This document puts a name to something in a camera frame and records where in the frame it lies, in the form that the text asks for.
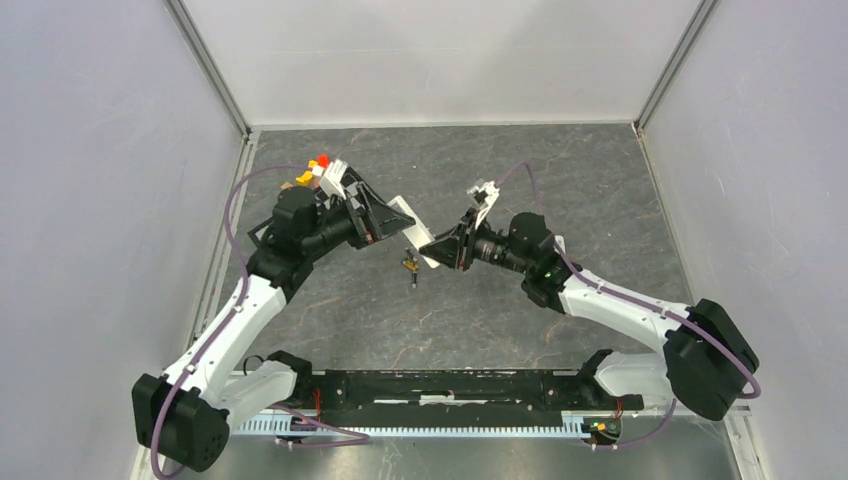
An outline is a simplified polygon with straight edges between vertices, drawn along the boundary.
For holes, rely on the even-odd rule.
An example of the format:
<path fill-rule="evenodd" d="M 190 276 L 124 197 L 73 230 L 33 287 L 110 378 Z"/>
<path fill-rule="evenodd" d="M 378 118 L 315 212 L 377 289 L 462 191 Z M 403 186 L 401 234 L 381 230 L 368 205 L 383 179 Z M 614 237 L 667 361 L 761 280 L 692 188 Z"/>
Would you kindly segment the white remote control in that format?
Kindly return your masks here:
<path fill-rule="evenodd" d="M 430 232 L 430 230 L 426 227 L 423 221 L 419 218 L 419 216 L 415 213 L 415 211 L 410 207 L 407 201 L 401 196 L 397 195 L 393 197 L 388 205 L 411 217 L 414 220 L 414 225 L 408 227 L 402 231 L 403 235 L 410 242 L 412 247 L 416 250 L 418 256 L 431 268 L 436 269 L 440 266 L 440 263 L 436 260 L 424 255 L 421 252 L 421 248 L 432 243 L 435 240 L 434 235 Z"/>

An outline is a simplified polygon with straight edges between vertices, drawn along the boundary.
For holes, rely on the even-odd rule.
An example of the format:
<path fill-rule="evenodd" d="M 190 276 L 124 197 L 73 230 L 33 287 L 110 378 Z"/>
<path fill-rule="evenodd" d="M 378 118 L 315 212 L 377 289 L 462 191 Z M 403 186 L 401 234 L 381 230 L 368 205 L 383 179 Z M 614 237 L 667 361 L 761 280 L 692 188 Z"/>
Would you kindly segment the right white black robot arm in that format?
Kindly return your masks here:
<path fill-rule="evenodd" d="M 721 420 L 736 400 L 761 392 L 754 378 L 759 359 L 723 306 L 664 301 L 608 282 L 567 259 L 562 237 L 539 214 L 519 213 L 507 231 L 495 232 L 468 211 L 420 252 L 456 270 L 482 261 L 518 272 L 534 304 L 642 343 L 661 358 L 663 386 L 705 419 Z"/>

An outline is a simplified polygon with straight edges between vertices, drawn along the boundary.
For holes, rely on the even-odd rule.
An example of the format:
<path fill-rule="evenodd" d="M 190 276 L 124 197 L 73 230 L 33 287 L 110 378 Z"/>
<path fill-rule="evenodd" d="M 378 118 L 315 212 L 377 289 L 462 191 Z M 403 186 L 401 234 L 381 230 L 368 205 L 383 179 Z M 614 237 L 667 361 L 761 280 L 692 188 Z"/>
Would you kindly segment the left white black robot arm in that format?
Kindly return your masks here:
<path fill-rule="evenodd" d="M 131 389 L 135 431 L 159 457 L 203 472 L 231 432 L 266 407 L 306 405 L 314 394 L 311 364 L 275 353 L 233 381 L 230 375 L 264 327 L 292 300 L 315 262 L 347 243 L 363 249 L 420 223 L 406 201 L 375 194 L 364 181 L 348 187 L 294 186 L 281 191 L 269 219 L 248 233 L 256 249 L 225 306 L 188 350 L 159 376 L 141 375 Z"/>

